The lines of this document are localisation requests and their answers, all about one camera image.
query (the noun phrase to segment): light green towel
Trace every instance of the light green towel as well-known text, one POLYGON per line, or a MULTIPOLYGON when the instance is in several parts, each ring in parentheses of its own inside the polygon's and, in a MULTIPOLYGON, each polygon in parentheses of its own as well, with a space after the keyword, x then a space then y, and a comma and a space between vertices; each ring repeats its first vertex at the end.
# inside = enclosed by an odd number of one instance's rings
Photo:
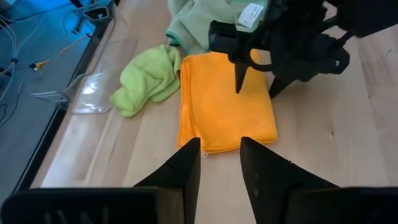
MULTIPOLYGON (((208 31, 213 20, 237 24, 238 17, 249 3, 267 7, 267 0, 169 0, 172 20, 166 30, 169 44, 180 45, 186 54, 202 54, 208 51, 208 31)), ((263 18, 256 21, 252 29, 237 25, 240 31, 253 31, 263 18)))
POLYGON ((138 113, 146 101, 160 102, 180 87, 177 72, 181 64, 180 52, 168 45, 146 50, 134 58, 120 76, 122 88, 109 100, 120 109, 123 117, 138 113))

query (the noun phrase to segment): towel fold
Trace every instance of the towel fold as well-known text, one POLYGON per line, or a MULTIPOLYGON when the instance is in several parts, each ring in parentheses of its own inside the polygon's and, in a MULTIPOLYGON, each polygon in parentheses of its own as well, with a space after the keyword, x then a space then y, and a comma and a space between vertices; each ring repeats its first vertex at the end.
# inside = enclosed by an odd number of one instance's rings
POLYGON ((122 116, 135 115, 147 100, 160 102, 178 90, 180 64, 180 52, 175 47, 162 44, 146 50, 123 70, 122 87, 109 100, 122 116))
MULTIPOLYGON (((258 61, 256 51, 252 55, 258 61)), ((181 65, 181 109, 177 147, 201 138, 207 153, 237 149, 243 136, 262 143, 277 139, 271 99, 262 72, 249 68, 239 94, 234 65, 226 54, 190 55, 181 65)))

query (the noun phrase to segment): black robotic arm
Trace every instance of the black robotic arm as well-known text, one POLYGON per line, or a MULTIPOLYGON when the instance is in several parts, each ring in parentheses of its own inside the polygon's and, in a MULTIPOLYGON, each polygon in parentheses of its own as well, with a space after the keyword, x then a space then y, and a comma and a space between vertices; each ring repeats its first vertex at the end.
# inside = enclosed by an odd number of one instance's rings
POLYGON ((228 54, 235 64, 236 93, 248 67, 273 72, 271 98, 295 80, 308 82, 318 73, 341 74, 349 64, 349 53, 343 48, 349 38, 366 37, 398 24, 395 0, 329 0, 337 13, 327 20, 324 2, 272 0, 263 23, 253 33, 237 31, 234 24, 210 24, 210 50, 228 54), (322 34, 333 26, 347 33, 339 39, 322 34), (254 62, 252 49, 269 51, 272 63, 254 62))

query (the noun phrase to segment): folded orange towel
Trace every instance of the folded orange towel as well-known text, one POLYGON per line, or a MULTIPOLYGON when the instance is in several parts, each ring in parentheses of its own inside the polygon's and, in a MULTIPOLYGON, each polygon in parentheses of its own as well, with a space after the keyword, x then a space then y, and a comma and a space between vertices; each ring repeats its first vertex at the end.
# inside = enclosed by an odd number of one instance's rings
MULTIPOLYGON (((258 52, 252 58, 258 61, 258 52)), ((266 80, 249 68, 243 87, 235 93, 234 65, 226 54, 210 52, 183 60, 178 147, 201 138, 207 153, 237 149, 243 136, 267 144, 277 131, 266 80)))

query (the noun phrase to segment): wooden table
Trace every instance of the wooden table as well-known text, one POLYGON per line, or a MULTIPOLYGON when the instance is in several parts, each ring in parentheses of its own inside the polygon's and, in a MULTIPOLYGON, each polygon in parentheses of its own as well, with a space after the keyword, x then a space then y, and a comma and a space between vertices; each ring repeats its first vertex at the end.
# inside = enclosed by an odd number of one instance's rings
MULTIPOLYGON (((135 55, 167 42, 167 1, 119 8, 138 38, 135 55)), ((351 39, 344 74, 288 87, 272 100, 279 139, 269 148, 340 186, 398 184, 397 46, 398 27, 351 39)), ((32 187, 133 186, 176 151, 179 108, 180 91, 131 119, 68 111, 32 187)), ((238 151, 202 159, 197 223, 255 223, 238 151)))

